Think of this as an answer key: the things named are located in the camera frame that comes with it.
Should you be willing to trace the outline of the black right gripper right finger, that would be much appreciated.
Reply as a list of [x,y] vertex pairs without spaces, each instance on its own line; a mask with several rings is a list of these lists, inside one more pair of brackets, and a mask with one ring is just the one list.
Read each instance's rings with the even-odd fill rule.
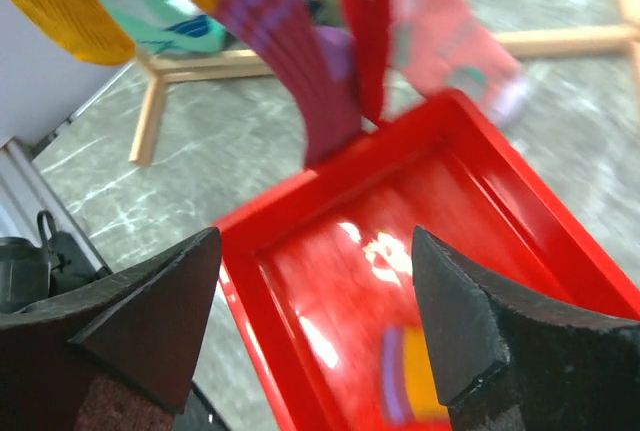
[[455,430],[635,430],[639,324],[534,291],[416,227],[413,283]]

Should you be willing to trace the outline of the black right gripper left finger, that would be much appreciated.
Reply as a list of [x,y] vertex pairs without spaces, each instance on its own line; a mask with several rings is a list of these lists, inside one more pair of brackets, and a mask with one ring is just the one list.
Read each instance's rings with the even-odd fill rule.
[[221,265],[218,229],[1,318],[5,430],[172,430]]

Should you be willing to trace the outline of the purple maroon sock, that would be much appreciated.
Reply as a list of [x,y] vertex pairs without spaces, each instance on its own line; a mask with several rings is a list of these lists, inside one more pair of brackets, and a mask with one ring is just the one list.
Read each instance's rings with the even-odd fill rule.
[[303,0],[218,0],[213,16],[271,67],[295,99],[307,166],[360,132],[354,99],[332,78]]
[[421,328],[392,326],[382,340],[382,409],[396,427],[447,422],[439,403],[426,340]]

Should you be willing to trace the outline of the pink ribbed sock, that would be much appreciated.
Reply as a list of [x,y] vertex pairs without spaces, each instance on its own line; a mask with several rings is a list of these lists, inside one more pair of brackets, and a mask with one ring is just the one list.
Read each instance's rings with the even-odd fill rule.
[[393,64],[422,96],[464,92],[497,126],[521,107],[520,63],[479,21],[468,0],[392,0]]

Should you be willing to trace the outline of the red cat pattern sock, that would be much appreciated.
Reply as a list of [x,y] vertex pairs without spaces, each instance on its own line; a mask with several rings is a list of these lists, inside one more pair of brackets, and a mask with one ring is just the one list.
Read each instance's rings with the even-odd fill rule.
[[358,96],[366,119],[381,122],[390,54],[390,0],[340,0],[355,42]]

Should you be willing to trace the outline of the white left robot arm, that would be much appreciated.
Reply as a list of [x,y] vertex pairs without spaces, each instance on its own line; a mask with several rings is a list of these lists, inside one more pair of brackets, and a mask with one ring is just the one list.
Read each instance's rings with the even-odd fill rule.
[[75,238],[56,227],[48,210],[37,214],[41,245],[22,237],[1,239],[1,312],[11,314],[112,274],[93,265]]

